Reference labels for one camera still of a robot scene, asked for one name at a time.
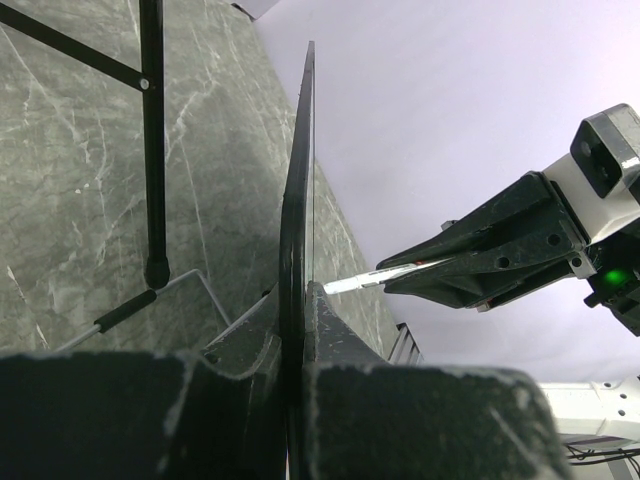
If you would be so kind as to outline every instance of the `gray marble floor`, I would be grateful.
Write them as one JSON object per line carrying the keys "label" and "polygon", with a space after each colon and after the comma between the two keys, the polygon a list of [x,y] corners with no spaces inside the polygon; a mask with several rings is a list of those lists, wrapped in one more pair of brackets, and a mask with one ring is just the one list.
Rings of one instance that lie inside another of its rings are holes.
{"label": "gray marble floor", "polygon": [[[139,68],[134,0],[5,3]],[[205,272],[233,318],[276,281],[294,110],[245,15],[216,0],[164,8],[168,257],[173,276]],[[0,101],[0,350],[55,348],[145,289],[141,96],[0,27]],[[316,182],[317,279],[366,270]],[[380,292],[334,301],[390,351]],[[83,348],[199,348],[223,328],[191,279]]]}

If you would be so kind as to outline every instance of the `marble floor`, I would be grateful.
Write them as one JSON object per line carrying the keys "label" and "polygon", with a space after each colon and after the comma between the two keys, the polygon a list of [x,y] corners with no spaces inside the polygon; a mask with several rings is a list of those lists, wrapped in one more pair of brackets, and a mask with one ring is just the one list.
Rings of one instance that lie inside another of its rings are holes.
{"label": "marble floor", "polygon": [[[133,0],[5,3],[140,67]],[[235,318],[276,281],[295,113],[243,13],[217,0],[164,12],[172,276],[202,270]],[[0,351],[53,349],[146,288],[142,101],[6,26],[0,66]],[[367,270],[319,170],[315,181],[316,280]],[[389,353],[397,332],[379,291],[333,302]],[[224,327],[193,278],[82,348],[200,348]]]}

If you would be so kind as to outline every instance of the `black foam grip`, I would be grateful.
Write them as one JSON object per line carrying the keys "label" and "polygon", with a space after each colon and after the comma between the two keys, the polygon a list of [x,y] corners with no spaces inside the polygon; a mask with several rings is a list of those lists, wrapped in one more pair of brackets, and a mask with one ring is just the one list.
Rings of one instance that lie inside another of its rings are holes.
{"label": "black foam grip", "polygon": [[147,290],[137,297],[123,303],[118,308],[104,314],[95,322],[94,325],[100,325],[100,333],[105,333],[129,318],[134,313],[139,312],[144,307],[151,305],[158,298],[158,294],[153,290]]}

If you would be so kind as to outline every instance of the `green light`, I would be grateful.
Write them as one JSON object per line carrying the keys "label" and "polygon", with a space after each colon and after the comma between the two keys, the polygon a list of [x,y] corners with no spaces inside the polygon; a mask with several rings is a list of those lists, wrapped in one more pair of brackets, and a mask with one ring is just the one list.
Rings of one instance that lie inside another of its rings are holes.
{"label": "green light", "polygon": [[611,270],[604,276],[604,281],[610,285],[622,285],[629,279],[629,275],[624,270]]}

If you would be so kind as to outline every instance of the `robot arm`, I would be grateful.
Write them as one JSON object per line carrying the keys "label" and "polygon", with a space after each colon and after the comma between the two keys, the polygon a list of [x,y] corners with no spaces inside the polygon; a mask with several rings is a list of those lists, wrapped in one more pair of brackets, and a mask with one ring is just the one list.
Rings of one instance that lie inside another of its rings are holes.
{"label": "robot arm", "polygon": [[436,237],[378,265],[425,265],[385,292],[490,310],[566,277],[589,307],[640,335],[640,118],[625,104],[582,121],[569,153],[530,172]]}

